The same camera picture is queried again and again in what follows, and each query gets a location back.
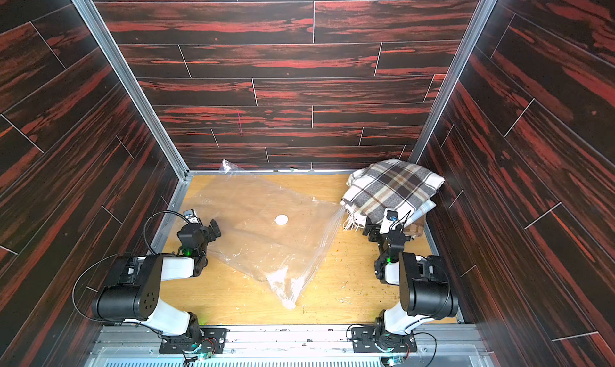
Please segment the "cream brown plaid scarf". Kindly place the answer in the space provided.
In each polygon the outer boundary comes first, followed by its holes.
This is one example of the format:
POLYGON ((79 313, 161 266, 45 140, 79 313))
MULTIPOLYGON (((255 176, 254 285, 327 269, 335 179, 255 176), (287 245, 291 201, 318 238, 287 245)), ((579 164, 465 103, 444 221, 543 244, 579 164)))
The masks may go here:
POLYGON ((344 228, 381 227, 386 208, 399 213, 395 226, 404 229, 409 218, 426 200, 437 194, 445 178, 420 165, 388 159, 353 172, 340 204, 346 209, 344 228))

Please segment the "clear plastic vacuum bag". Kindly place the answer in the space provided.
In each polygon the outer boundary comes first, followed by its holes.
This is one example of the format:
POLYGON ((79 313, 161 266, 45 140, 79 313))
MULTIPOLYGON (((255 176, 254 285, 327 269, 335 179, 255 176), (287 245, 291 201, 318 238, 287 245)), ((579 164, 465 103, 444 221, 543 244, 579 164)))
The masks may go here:
POLYGON ((295 308, 320 268, 344 216, 338 203, 285 188, 227 160, 184 202, 221 229, 208 253, 266 285, 287 309, 295 308), (280 214, 288 224, 275 223, 280 214))

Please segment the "dark brown scarf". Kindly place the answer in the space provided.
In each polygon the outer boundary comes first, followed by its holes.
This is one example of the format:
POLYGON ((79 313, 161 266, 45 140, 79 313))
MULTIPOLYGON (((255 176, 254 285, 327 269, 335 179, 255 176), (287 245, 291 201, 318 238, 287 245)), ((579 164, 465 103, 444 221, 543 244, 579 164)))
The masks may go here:
POLYGON ((424 219, 417 220, 413 222, 412 224, 409 224, 407 227, 405 227, 403 230, 403 233, 405 236, 412 237, 412 238, 421 237, 424 234, 424 226, 425 226, 424 219))

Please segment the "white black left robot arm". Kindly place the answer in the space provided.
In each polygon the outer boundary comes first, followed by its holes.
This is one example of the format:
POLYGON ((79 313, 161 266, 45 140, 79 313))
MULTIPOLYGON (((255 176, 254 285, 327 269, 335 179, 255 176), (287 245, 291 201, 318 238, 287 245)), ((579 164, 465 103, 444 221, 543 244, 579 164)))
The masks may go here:
POLYGON ((176 255, 116 258, 92 303, 94 318, 138 323, 163 338, 200 343, 203 334, 197 316, 166 303, 160 289, 164 281, 199 277, 208 265, 208 244, 222 233, 216 221, 204 226, 192 218, 177 236, 181 247, 176 255))

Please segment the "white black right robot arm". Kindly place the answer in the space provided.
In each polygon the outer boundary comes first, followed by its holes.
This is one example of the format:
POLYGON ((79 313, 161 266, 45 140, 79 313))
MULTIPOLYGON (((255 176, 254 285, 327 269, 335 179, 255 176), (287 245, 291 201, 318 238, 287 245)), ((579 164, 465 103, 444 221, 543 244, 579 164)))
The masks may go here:
POLYGON ((408 340, 425 323, 456 317, 459 301, 442 257, 405 252, 410 237, 401 228, 387 233, 373 229, 368 238, 380 251, 374 263, 376 278, 399 287, 399 302, 376 319, 374 338, 380 347, 388 349, 408 340))

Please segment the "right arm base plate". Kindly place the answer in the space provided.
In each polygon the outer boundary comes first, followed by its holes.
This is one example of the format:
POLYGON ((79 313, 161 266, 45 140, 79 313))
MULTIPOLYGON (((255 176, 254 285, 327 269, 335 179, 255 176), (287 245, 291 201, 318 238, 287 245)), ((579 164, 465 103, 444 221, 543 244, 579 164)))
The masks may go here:
POLYGON ((352 324, 346 330, 347 340, 356 354, 415 353, 417 346, 413 335, 398 335, 375 325, 352 324))

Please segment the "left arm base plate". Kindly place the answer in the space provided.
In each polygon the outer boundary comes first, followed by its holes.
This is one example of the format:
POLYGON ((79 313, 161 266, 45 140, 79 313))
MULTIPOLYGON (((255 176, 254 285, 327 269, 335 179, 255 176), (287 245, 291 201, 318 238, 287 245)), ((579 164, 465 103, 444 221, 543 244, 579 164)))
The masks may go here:
POLYGON ((195 336, 162 336, 159 353, 163 355, 222 354, 227 342, 228 328, 201 326, 195 336))

